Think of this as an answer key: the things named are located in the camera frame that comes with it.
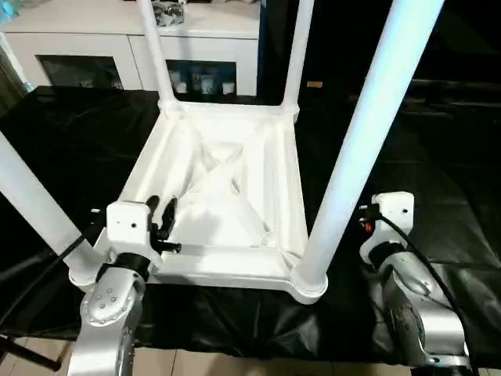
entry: black cable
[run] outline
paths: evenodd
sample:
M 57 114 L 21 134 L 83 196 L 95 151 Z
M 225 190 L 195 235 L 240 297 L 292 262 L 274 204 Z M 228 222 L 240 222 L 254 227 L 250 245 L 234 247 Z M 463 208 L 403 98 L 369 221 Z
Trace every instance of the black cable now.
M 87 228 L 86 231 L 83 232 L 82 235 L 80 235 L 77 240 L 75 240 L 73 243 L 71 243 L 68 248 L 66 248 L 63 253 L 61 253 L 57 258 L 51 262 L 51 264 L 47 267 L 47 269 L 44 269 L 38 277 L 36 277 L 33 281 L 31 281 L 30 284 L 24 288 L 23 291 L 17 296 L 16 299 L 10 304 L 9 308 L 3 313 L 2 317 L 0 318 L 0 327 L 5 323 L 5 321 L 9 318 L 9 316 L 12 314 L 12 312 L 19 306 L 21 302 L 40 284 L 40 282 L 48 276 L 57 266 L 59 266 L 61 263 L 63 263 L 63 260 L 72 252 L 74 251 L 81 243 L 82 241 L 85 240 L 86 237 L 89 237 L 92 235 L 97 229 L 101 229 L 104 226 L 104 215 L 99 215 L 96 220 L 94 221 L 93 224 L 90 225 L 89 228 Z
M 456 300 L 452 296 L 452 293 L 449 290 L 449 287 L 445 284 L 444 280 L 440 277 L 440 275 L 437 273 L 435 268 L 431 265 L 431 262 L 428 260 L 428 258 L 425 255 L 423 255 L 423 253 L 421 253 L 421 251 L 418 249 L 418 247 L 416 247 L 416 245 L 414 245 L 414 243 L 409 239 L 407 234 L 404 233 L 400 227 L 395 225 L 390 219 L 386 218 L 381 213 L 377 216 L 377 219 L 380 219 L 381 221 L 387 223 L 398 235 L 400 235 L 407 242 L 408 245 L 410 245 L 410 247 L 412 248 L 413 254 L 416 255 L 416 257 L 424 264 L 424 266 L 426 266 L 426 269 L 428 269 L 428 271 L 430 272 L 432 277 L 437 281 L 438 286 L 440 286 L 440 288 L 442 289 L 442 292 L 444 293 L 445 297 L 449 301 L 449 304 L 451 305 L 452 310 L 456 313 L 456 315 L 458 316 L 458 318 L 461 321 L 461 324 L 463 325 L 464 341 L 467 344 L 467 348 L 468 348 L 468 352 L 469 352 L 468 355 L 470 357 L 471 370 L 473 371 L 473 373 L 476 376 L 479 376 L 478 367 L 475 366 L 476 362 L 474 361 L 474 355 L 471 352 L 471 349 L 472 349 L 470 346 L 471 342 L 470 342 L 469 336 L 467 334 L 464 316 L 461 313 L 460 308 L 459 308 Z

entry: table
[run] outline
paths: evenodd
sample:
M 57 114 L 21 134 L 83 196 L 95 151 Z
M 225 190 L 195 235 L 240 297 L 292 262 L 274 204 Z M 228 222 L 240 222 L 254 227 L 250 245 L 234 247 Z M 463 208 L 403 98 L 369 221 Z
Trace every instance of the table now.
M 296 137 L 309 229 L 352 111 L 353 103 L 301 104 Z M 83 229 L 91 208 L 120 193 L 157 115 L 155 92 L 41 87 L 0 119 L 0 130 Z M 500 121 L 499 110 L 403 106 L 362 195 L 365 201 L 383 191 L 415 195 L 411 238 L 456 296 L 478 366 L 491 368 L 501 367 Z M 43 243 L 3 198 L 0 208 L 4 267 Z M 363 240 L 354 219 L 330 266 L 327 293 L 310 306 L 280 291 L 149 286 L 138 345 L 398 363 L 376 308 L 377 281 L 358 257 Z M 4 304 L 37 268 L 3 286 Z M 0 331 L 75 339 L 81 297 L 62 268 Z

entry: glass cabinet door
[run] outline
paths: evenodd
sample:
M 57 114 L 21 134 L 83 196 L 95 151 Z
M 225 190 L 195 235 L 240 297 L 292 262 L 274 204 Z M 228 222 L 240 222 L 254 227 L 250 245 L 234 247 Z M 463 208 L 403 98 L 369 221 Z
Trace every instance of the glass cabinet door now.
M 37 58 L 53 86 L 124 88 L 111 56 L 38 55 Z
M 225 61 L 165 60 L 174 94 L 190 102 L 236 98 L 236 64 Z

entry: cabinet door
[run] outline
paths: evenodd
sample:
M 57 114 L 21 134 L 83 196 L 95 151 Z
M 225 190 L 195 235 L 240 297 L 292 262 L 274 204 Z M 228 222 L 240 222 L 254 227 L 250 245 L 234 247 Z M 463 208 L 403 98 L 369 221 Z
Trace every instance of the cabinet door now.
M 129 39 L 143 88 L 145 90 L 158 90 L 146 38 L 130 36 Z M 202 66 L 204 62 L 233 63 L 236 67 L 237 94 L 239 96 L 256 95 L 258 40 L 160 37 L 160 43 L 166 60 L 193 61 Z
M 7 33 L 34 86 L 142 89 L 126 35 Z

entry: white cylindrical leg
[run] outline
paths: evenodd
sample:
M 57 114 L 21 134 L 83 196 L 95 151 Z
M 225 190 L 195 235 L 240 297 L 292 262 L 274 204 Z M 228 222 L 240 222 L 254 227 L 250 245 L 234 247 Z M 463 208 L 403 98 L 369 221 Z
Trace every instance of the white cylindrical leg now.
M 56 254 L 81 235 L 1 132 L 0 191 Z M 86 240 L 64 259 L 72 282 L 82 289 L 94 283 L 103 261 Z
M 294 40 L 292 41 L 292 50 L 290 51 L 287 83 L 285 85 L 285 93 L 283 94 L 282 105 L 285 107 L 297 107 L 314 4 L 315 0 L 299 1 Z
M 297 289 L 325 289 L 326 271 L 377 159 L 443 0 L 394 0 L 306 246 Z
M 175 103 L 176 98 L 174 97 L 167 64 L 165 63 L 164 54 L 162 53 L 160 35 L 158 35 L 157 22 L 153 14 L 151 0 L 138 0 L 138 4 L 142 15 L 142 22 L 144 23 L 144 31 L 148 43 L 148 50 L 150 51 L 151 62 L 155 70 L 155 77 L 157 78 L 160 106 L 163 107 L 168 103 Z

